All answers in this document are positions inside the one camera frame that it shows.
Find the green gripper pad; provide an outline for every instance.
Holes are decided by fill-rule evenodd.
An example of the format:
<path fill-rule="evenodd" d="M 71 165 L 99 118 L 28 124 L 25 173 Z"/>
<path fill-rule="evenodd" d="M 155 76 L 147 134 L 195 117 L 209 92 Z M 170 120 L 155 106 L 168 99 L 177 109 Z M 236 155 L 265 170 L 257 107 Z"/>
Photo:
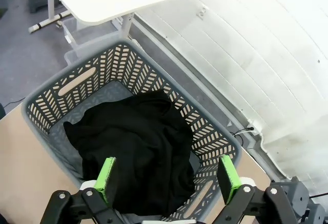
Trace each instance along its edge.
<path fill-rule="evenodd" d="M 106 158 L 98 175 L 94 188 L 102 195 L 109 207 L 113 207 L 113 201 L 117 188 L 118 171 L 116 158 Z"/>
<path fill-rule="evenodd" d="M 221 189 L 224 203 L 227 205 L 237 189 L 241 186 L 240 178 L 234 164 L 228 155 L 219 157 L 217 179 Z"/>

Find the laundry basket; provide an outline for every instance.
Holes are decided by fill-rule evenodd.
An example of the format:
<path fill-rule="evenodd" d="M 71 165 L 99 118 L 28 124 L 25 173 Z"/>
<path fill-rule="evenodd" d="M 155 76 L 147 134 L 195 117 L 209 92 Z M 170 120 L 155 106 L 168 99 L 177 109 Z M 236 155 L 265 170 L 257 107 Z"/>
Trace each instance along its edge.
<path fill-rule="evenodd" d="M 63 69 L 23 103 L 23 115 L 48 153 L 80 186 L 81 157 L 70 145 L 63 122 L 78 122 L 84 112 L 105 101 L 163 89 L 193 131 L 192 151 L 199 158 L 195 193 L 165 221 L 209 214 L 220 197 L 218 157 L 240 158 L 238 141 L 154 60 L 129 40 L 120 39 L 88 59 Z"/>

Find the white wall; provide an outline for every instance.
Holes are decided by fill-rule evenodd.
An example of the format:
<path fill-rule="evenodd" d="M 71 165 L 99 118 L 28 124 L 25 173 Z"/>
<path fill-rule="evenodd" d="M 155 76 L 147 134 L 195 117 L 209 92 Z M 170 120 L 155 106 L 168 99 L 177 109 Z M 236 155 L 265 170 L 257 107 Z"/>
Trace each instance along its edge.
<path fill-rule="evenodd" d="M 138 14 L 258 124 L 287 174 L 328 192 L 328 0 L 174 0 Z"/>

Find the crumpled black fabric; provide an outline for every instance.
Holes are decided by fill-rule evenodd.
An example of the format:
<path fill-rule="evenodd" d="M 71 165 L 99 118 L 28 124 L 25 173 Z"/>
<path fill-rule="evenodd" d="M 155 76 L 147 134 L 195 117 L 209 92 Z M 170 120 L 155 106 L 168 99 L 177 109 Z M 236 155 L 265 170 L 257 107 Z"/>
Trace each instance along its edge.
<path fill-rule="evenodd" d="M 121 213 L 169 216 L 194 192 L 193 134 L 163 90 L 102 103 L 64 129 L 85 180 L 97 179 L 107 157 L 117 158 L 113 208 Z"/>

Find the basket handle cutout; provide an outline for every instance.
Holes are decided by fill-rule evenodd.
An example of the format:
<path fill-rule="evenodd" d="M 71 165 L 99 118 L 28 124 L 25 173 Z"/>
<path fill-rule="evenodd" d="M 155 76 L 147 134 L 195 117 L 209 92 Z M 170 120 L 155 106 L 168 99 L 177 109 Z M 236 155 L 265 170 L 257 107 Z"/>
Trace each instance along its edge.
<path fill-rule="evenodd" d="M 58 95 L 59 96 L 64 96 L 66 93 L 68 93 L 70 90 L 75 88 L 77 85 L 80 83 L 84 82 L 87 78 L 89 78 L 91 75 L 93 75 L 96 72 L 96 68 L 92 67 L 91 69 L 88 69 L 86 72 L 83 74 L 79 75 L 76 77 L 74 80 L 69 82 L 67 85 L 63 86 L 59 91 Z"/>
<path fill-rule="evenodd" d="M 189 206 L 189 208 L 186 210 L 186 212 L 183 214 L 184 218 L 188 218 L 191 216 L 192 213 L 196 210 L 199 203 L 203 200 L 204 196 L 206 195 L 207 191 L 211 188 L 213 184 L 213 180 L 208 181 L 203 189 L 201 189 L 200 193 L 198 193 L 197 197 L 193 201 L 193 203 Z"/>

